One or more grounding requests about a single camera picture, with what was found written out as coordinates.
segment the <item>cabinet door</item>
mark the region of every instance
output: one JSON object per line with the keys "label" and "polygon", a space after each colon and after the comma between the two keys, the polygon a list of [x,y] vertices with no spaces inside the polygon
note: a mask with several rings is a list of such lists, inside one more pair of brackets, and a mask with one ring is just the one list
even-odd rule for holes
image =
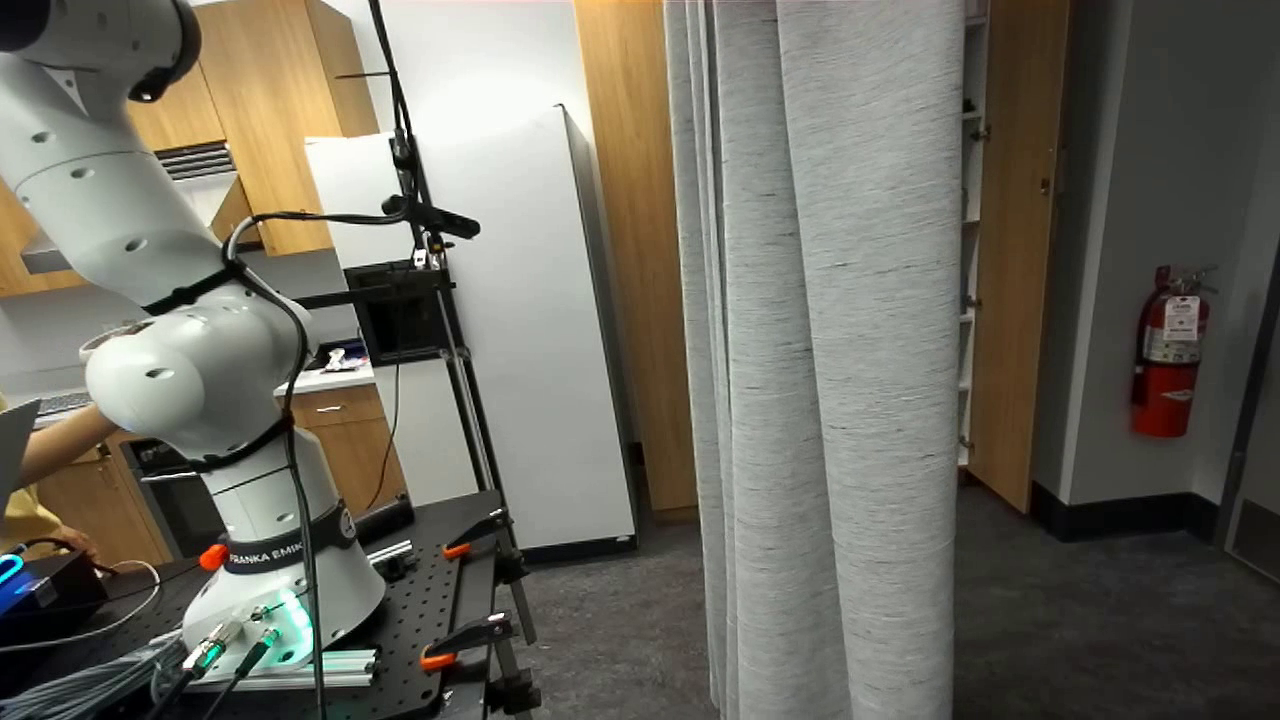
{"label": "cabinet door", "polygon": [[967,471],[1029,512],[1074,0],[993,0]]}
{"label": "cabinet door", "polygon": [[0,294],[31,294],[84,282],[78,271],[27,271],[26,253],[39,238],[38,219],[0,183]]}
{"label": "cabinet door", "polygon": [[53,508],[65,523],[93,536],[103,564],[174,560],[152,508],[142,496],[117,443],[100,443],[95,453],[39,480],[38,493],[39,505]]}
{"label": "cabinet door", "polygon": [[[201,7],[203,78],[252,213],[322,206],[306,136],[376,130],[354,23],[322,0]],[[274,257],[329,249],[326,222],[270,222]]]}
{"label": "cabinet door", "polygon": [[578,0],[607,277],[658,512],[695,508],[660,0]]}
{"label": "cabinet door", "polygon": [[402,457],[376,386],[296,396],[296,424],[318,430],[332,485],[354,512],[406,496]]}
{"label": "cabinet door", "polygon": [[129,120],[152,153],[229,141],[201,64],[161,104],[129,104]]}

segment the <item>black cable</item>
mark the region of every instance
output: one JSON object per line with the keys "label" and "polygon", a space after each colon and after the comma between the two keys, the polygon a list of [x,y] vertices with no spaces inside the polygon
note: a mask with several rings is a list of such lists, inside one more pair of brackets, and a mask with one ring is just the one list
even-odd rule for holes
{"label": "black cable", "polygon": [[390,64],[385,72],[391,78],[397,136],[415,141],[413,136],[408,99],[406,99],[406,84],[402,84],[402,66],[397,66],[397,57],[391,57],[391,30],[390,30],[390,19],[385,19],[385,4],[369,0],[369,15],[372,15],[376,46],[385,51],[385,64]]}
{"label": "black cable", "polygon": [[[282,307],[296,333],[296,354],[294,354],[294,372],[282,396],[282,420],[294,424],[294,396],[296,396],[296,376],[309,367],[309,324],[302,319],[296,302],[289,302],[275,288],[270,288],[262,277],[252,277],[235,249],[239,238],[270,219],[294,219],[294,222],[402,222],[402,217],[354,217],[354,213],[255,213],[250,219],[235,222],[235,230],[224,238],[221,257],[229,268],[235,268],[235,277],[262,293],[274,307]],[[302,512],[302,539],[306,539],[306,576],[309,576],[309,617],[312,617],[312,685],[318,685],[318,720],[326,720],[326,634],[322,634],[322,568],[318,568],[318,539],[312,539],[312,505],[309,505],[309,486],[302,480],[302,461],[296,461],[296,430],[284,430],[284,457],[289,457],[289,480],[296,493],[296,512]]]}
{"label": "black cable", "polygon": [[235,676],[218,692],[218,698],[209,705],[203,720],[218,720],[229,705],[229,696],[239,688],[239,681],[255,667],[255,661],[270,657],[274,643],[252,643],[250,657],[235,664]]}
{"label": "black cable", "polygon": [[152,705],[147,720],[161,720],[189,692],[197,676],[201,667],[180,671],[177,685]]}
{"label": "black cable", "polygon": [[397,448],[397,430],[402,430],[402,406],[406,406],[406,376],[402,376],[406,362],[397,362],[397,406],[391,406],[391,430],[390,430],[390,443],[385,443],[385,461],[376,464],[376,486],[372,496],[364,498],[364,512],[376,508],[376,496],[390,486],[390,464],[391,464],[391,448]]}

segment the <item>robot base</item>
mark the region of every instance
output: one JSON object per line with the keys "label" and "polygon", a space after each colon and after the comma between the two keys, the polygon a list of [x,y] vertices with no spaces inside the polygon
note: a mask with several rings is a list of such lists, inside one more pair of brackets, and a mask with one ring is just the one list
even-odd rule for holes
{"label": "robot base", "polygon": [[[364,560],[360,542],[354,546],[326,546],[318,557],[322,573],[322,639],[336,643],[341,634],[356,633],[390,594],[385,576]],[[309,628],[309,576],[302,564],[235,576],[218,573],[201,594],[189,603],[184,617],[184,643],[197,649],[221,625],[252,625],[266,608],[296,608],[296,620],[275,625],[294,661],[312,657],[312,628]]]}

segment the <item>red fire extinguisher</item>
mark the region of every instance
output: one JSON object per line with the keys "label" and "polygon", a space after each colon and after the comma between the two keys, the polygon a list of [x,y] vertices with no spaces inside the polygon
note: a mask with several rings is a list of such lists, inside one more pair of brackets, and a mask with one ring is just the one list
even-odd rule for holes
{"label": "red fire extinguisher", "polygon": [[1137,328],[1128,424],[1137,436],[1184,436],[1198,401],[1210,300],[1198,271],[1156,268],[1156,288]]}

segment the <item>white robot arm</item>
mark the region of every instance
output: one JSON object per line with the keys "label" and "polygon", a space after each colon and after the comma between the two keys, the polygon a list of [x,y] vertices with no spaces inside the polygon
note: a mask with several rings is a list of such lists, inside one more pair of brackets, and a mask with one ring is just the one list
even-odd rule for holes
{"label": "white robot arm", "polygon": [[[229,568],[191,598],[184,639],[275,594],[309,603],[309,523],[329,643],[380,608],[385,578],[354,539],[318,440],[282,424],[275,386],[306,352],[289,317],[302,307],[224,262],[126,115],[126,99],[164,94],[197,51],[184,0],[4,0],[0,177],[89,282],[152,317],[93,352],[89,391],[120,429],[203,464]],[[296,661],[312,651],[309,633],[284,634],[306,649]]]}

